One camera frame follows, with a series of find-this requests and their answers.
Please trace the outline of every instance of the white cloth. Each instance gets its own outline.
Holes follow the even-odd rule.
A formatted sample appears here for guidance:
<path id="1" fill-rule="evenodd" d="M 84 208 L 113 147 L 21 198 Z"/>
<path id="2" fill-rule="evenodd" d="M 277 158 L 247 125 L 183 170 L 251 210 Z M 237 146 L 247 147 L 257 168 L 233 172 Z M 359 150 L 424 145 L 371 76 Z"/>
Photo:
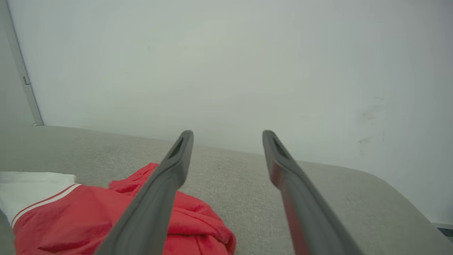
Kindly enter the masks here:
<path id="1" fill-rule="evenodd" d="M 52 172 L 0 172 L 0 210 L 10 225 L 23 209 L 76 183 L 76 176 Z"/>

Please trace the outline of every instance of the vertical metal strip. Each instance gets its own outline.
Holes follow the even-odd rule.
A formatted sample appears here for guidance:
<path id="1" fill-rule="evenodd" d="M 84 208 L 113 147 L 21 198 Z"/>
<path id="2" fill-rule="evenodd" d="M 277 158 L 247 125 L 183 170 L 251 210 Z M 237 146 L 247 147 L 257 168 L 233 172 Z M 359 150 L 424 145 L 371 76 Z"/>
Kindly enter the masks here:
<path id="1" fill-rule="evenodd" d="M 27 70 L 25 69 L 24 60 L 22 59 L 22 54 L 20 52 L 16 32 L 14 30 L 13 21 L 11 19 L 11 13 L 6 0 L 0 0 L 0 17 L 5 27 L 6 37 L 8 38 L 8 42 L 10 44 L 11 52 L 13 54 L 14 62 L 16 63 L 17 71 L 19 72 L 20 80 L 23 82 L 22 86 L 24 87 L 24 92 L 34 118 L 35 126 L 43 126 L 43 119 L 41 118 L 38 105 L 36 104 L 36 99 L 34 98 L 33 89 L 27 75 Z"/>

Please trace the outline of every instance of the white panel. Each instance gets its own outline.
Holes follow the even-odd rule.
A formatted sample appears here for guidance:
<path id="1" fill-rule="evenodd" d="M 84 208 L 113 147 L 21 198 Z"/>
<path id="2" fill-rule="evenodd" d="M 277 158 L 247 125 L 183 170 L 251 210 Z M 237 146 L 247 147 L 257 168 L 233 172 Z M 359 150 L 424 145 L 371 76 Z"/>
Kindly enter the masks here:
<path id="1" fill-rule="evenodd" d="M 421 0 L 11 0 L 47 125 L 297 159 L 453 223 L 453 6 Z"/>

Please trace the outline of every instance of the red cloth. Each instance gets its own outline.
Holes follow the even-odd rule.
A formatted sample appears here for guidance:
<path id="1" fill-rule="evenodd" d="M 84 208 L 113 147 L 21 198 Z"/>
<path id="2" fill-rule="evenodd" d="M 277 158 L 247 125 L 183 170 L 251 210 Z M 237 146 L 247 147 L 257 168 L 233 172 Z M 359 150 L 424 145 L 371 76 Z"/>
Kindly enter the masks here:
<path id="1" fill-rule="evenodd" d="M 150 163 L 109 188 L 80 185 L 14 225 L 18 255 L 93 254 L 157 167 Z M 164 255 L 230 255 L 236 238 L 203 201 L 177 192 Z"/>

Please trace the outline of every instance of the white stripe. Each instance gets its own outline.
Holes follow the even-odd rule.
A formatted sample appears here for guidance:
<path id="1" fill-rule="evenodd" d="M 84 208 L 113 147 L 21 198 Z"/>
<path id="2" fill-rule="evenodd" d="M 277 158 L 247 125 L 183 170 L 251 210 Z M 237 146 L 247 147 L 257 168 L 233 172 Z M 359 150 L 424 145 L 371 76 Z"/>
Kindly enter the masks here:
<path id="1" fill-rule="evenodd" d="M 74 185 L 74 186 L 68 188 L 65 192 L 61 193 L 60 195 L 58 195 L 58 196 L 56 196 L 56 197 L 54 197 L 54 198 L 51 198 L 51 199 L 49 199 L 49 200 L 43 201 L 43 202 L 41 202 L 41 203 L 39 203 L 39 204 L 36 204 L 36 205 L 34 205 L 34 206 L 30 206 L 29 208 L 23 210 L 22 212 L 20 212 L 20 213 L 16 216 L 15 220 L 11 223 L 11 227 L 14 228 L 14 224 L 16 224 L 17 220 L 18 220 L 22 215 L 24 215 L 26 212 L 28 212 L 28 211 L 30 211 L 30 210 L 32 210 L 32 209 L 38 207 L 38 206 L 43 206 L 43 205 L 46 205 L 46 204 L 50 204 L 50 203 L 55 202 L 55 201 L 57 201 L 57 200 L 59 200 L 59 199 L 62 199 L 63 197 L 65 197 L 67 194 L 71 193 L 71 191 L 73 191 L 75 188 L 79 187 L 80 185 L 81 185 L 81 184 L 77 183 L 76 185 Z"/>

